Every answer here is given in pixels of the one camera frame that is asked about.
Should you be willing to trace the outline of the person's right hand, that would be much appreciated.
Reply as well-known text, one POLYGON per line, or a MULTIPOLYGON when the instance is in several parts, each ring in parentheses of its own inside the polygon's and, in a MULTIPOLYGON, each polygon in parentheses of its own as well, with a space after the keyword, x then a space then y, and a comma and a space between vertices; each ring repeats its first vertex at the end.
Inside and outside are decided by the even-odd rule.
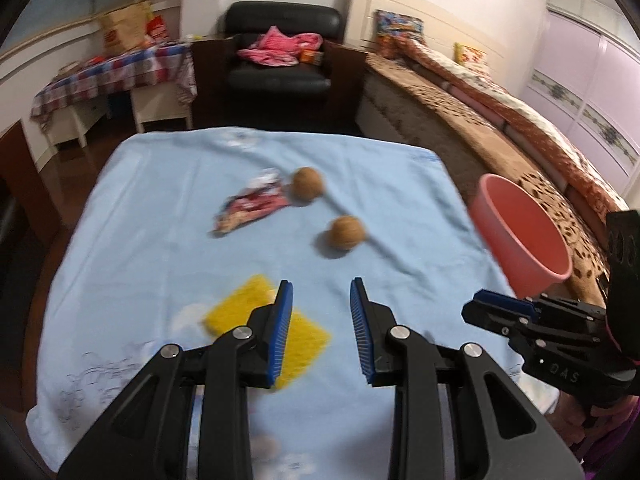
POLYGON ((587 417, 578 401, 565 392, 559 394, 555 407, 544 415, 567 446, 587 445, 578 456, 585 470, 599 471, 609 463, 626 462, 639 467, 639 398, 625 396, 612 408, 590 411, 596 422, 587 427, 587 417))

